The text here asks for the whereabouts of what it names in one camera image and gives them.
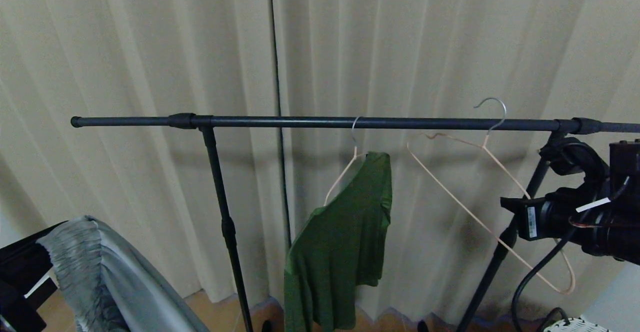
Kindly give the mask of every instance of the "black metal clothes rack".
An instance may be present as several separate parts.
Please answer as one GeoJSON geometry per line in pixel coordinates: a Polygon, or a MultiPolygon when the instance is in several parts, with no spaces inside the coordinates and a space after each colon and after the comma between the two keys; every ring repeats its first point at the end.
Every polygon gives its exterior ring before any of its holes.
{"type": "MultiPolygon", "coordinates": [[[[208,159],[211,165],[215,192],[222,217],[222,236],[229,251],[231,270],[237,287],[240,309],[247,332],[254,332],[247,303],[247,292],[243,282],[240,259],[236,242],[236,228],[229,213],[229,205],[225,194],[225,185],[220,168],[220,159],[216,147],[215,127],[290,127],[290,128],[320,128],[320,129],[438,129],[438,130],[489,130],[499,123],[498,119],[482,118],[377,118],[361,117],[354,125],[354,117],[288,117],[288,116],[210,116],[192,113],[179,113],[160,117],[78,117],[71,118],[73,127],[85,126],[169,126],[178,129],[198,129],[202,133],[208,159]]],[[[514,131],[549,131],[549,140],[558,139],[567,134],[594,134],[596,132],[635,132],[640,133],[640,123],[601,122],[589,118],[572,118],[571,120],[505,120],[494,130],[514,131]]],[[[542,184],[549,166],[540,160],[535,168],[526,191],[534,196],[542,184]]],[[[513,247],[518,237],[518,225],[515,218],[500,235],[500,239],[513,247]]],[[[480,302],[485,297],[498,268],[507,255],[507,250],[498,244],[493,258],[482,277],[482,281],[469,303],[456,332],[464,332],[473,318],[480,302]]],[[[270,330],[267,321],[262,330],[270,330]]]]}

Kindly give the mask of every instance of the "white perforated object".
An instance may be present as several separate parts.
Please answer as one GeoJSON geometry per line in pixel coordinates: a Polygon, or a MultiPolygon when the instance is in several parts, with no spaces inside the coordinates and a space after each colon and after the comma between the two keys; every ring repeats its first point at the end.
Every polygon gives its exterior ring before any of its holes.
{"type": "Polygon", "coordinates": [[[544,332],[613,332],[583,319],[569,319],[568,326],[565,326],[565,323],[564,320],[560,320],[547,327],[544,332]]]}

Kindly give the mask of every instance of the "wire hanger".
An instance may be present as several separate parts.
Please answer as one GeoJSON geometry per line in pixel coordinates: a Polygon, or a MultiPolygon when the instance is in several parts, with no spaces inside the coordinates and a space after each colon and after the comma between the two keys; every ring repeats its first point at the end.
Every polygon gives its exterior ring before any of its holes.
{"type": "MultiPolygon", "coordinates": [[[[442,184],[442,182],[435,177],[435,175],[428,169],[426,168],[426,166],[422,163],[422,161],[420,161],[420,159],[418,159],[418,157],[416,157],[416,155],[413,153],[413,151],[411,151],[411,146],[410,143],[413,139],[415,139],[416,137],[420,136],[420,135],[424,135],[427,139],[435,139],[438,136],[442,136],[448,139],[452,139],[454,141],[459,141],[461,143],[470,145],[470,146],[475,146],[477,148],[480,148],[480,150],[484,151],[487,155],[489,155],[489,157],[491,157],[491,159],[493,159],[493,161],[500,166],[501,170],[503,170],[509,177],[510,179],[512,179],[512,181],[515,182],[515,184],[518,186],[518,188],[524,193],[524,195],[526,196],[526,198],[531,199],[530,194],[526,191],[526,189],[524,187],[522,187],[522,184],[520,182],[518,182],[517,179],[515,179],[515,177],[509,172],[509,170],[507,170],[507,168],[491,153],[491,151],[489,151],[487,149],[487,141],[489,141],[489,135],[491,134],[492,130],[494,130],[496,127],[502,125],[504,123],[504,121],[507,118],[507,107],[504,104],[504,102],[502,100],[500,100],[500,98],[496,98],[496,97],[487,97],[484,100],[482,100],[478,105],[474,106],[473,108],[478,108],[480,107],[485,101],[487,100],[496,100],[497,102],[500,102],[500,104],[502,105],[502,110],[503,110],[503,114],[502,114],[502,119],[496,123],[496,125],[493,125],[489,128],[489,130],[487,130],[486,136],[484,137],[484,142],[482,143],[482,145],[476,145],[475,143],[471,143],[468,141],[464,141],[462,139],[459,138],[455,138],[453,136],[447,135],[447,134],[443,134],[441,132],[437,132],[434,135],[428,135],[425,134],[424,132],[420,132],[419,134],[414,135],[412,138],[409,139],[409,141],[407,141],[406,143],[406,148],[409,151],[409,153],[411,154],[411,156],[413,156],[413,158],[418,162],[418,164],[420,164],[420,166],[427,171],[427,173],[432,177],[432,179],[434,179],[434,181],[439,184],[439,186],[442,187],[442,189],[448,193],[448,195],[451,196],[451,198],[453,198],[453,200],[455,200],[455,202],[457,202],[458,205],[460,205],[460,207],[462,207],[464,209],[464,211],[466,211],[467,214],[469,214],[469,216],[471,216],[476,222],[478,222],[478,224],[480,224],[480,226],[482,226],[487,232],[489,232],[493,238],[495,238],[499,244],[502,244],[503,247],[505,247],[509,252],[511,252],[517,259],[519,259],[519,261],[521,261],[525,266],[527,266],[529,269],[533,269],[533,266],[531,266],[527,261],[525,261],[525,259],[523,259],[517,252],[514,251],[513,248],[509,247],[509,245],[507,245],[504,241],[502,241],[500,239],[500,237],[496,236],[496,234],[494,234],[494,232],[491,231],[491,229],[489,227],[487,227],[487,225],[485,225],[480,218],[478,218],[475,214],[473,214],[473,212],[471,212],[460,200],[458,200],[457,197],[455,197],[455,195],[453,195],[453,193],[451,193],[451,191],[446,188],[444,186],[444,184],[442,184]]],[[[567,269],[569,270],[569,276],[571,278],[570,283],[569,283],[569,288],[566,290],[560,290],[558,289],[556,286],[554,286],[551,282],[549,282],[544,276],[542,276],[540,273],[537,273],[537,277],[539,277],[542,281],[544,281],[547,285],[549,285],[549,287],[551,287],[552,289],[554,289],[554,291],[561,293],[561,294],[570,294],[574,291],[574,289],[576,289],[576,274],[574,273],[574,269],[571,266],[571,263],[569,262],[569,259],[567,258],[567,255],[565,255],[565,252],[563,250],[560,250],[560,253],[562,254],[562,258],[564,259],[564,263],[567,266],[567,269]]]]}
{"type": "Polygon", "coordinates": [[[342,173],[338,176],[338,179],[333,183],[333,185],[331,185],[331,188],[329,189],[329,192],[326,193],[326,197],[324,198],[324,205],[323,206],[327,206],[327,201],[329,201],[329,196],[331,196],[331,192],[334,190],[334,188],[336,188],[336,186],[338,186],[338,182],[340,182],[340,180],[343,179],[343,176],[345,175],[345,173],[347,172],[347,170],[349,170],[350,166],[352,166],[352,164],[354,164],[354,162],[358,159],[358,157],[364,156],[364,154],[360,154],[358,155],[358,140],[356,139],[356,135],[354,133],[354,129],[356,127],[356,122],[358,122],[358,119],[361,118],[362,116],[358,116],[354,122],[353,125],[351,126],[351,138],[354,141],[353,142],[353,158],[351,159],[351,161],[349,161],[349,163],[347,164],[347,167],[344,168],[344,170],[342,171],[342,173]]]}

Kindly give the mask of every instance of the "light blue cloth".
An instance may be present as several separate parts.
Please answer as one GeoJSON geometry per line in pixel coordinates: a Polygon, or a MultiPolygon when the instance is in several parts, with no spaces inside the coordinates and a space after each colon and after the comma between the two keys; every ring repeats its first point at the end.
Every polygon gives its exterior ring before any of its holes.
{"type": "Polygon", "coordinates": [[[78,332],[208,332],[151,263],[96,218],[63,223],[38,243],[78,332]]]}

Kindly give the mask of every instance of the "beige curtain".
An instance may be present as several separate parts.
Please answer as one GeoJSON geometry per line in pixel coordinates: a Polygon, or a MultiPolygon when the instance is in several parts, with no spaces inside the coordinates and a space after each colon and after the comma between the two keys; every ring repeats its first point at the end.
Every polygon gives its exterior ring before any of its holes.
{"type": "MultiPolygon", "coordinates": [[[[94,215],[183,296],[205,289],[219,301],[235,289],[199,132],[73,129],[71,116],[281,108],[290,116],[494,118],[498,107],[473,105],[497,96],[511,118],[640,122],[639,13],[640,0],[0,0],[2,213],[25,234],[94,215]]],[[[279,133],[216,132],[249,304],[282,302],[279,133]]],[[[353,143],[347,130],[283,132],[295,237],[353,143]]],[[[394,308],[457,323],[495,242],[410,158],[403,146],[411,135],[356,133],[365,150],[391,154],[394,193],[382,282],[360,289],[358,303],[371,318],[394,308]]],[[[481,141],[484,132],[456,135],[481,141]]],[[[526,183],[547,136],[496,132],[489,147],[526,183]]],[[[603,156],[621,138],[583,137],[603,156]]],[[[507,225],[498,198],[519,192],[484,155],[444,141],[415,148],[490,227],[507,225]]],[[[541,193],[579,182],[550,175],[541,193]]],[[[552,245],[519,241],[517,250],[535,263],[552,245]]],[[[576,293],[563,297],[535,280],[523,296],[529,317],[555,305],[582,312],[622,268],[568,250],[576,293]]],[[[481,311],[503,313],[525,272],[508,257],[481,311]]],[[[560,260],[544,274],[569,280],[560,260]]]]}

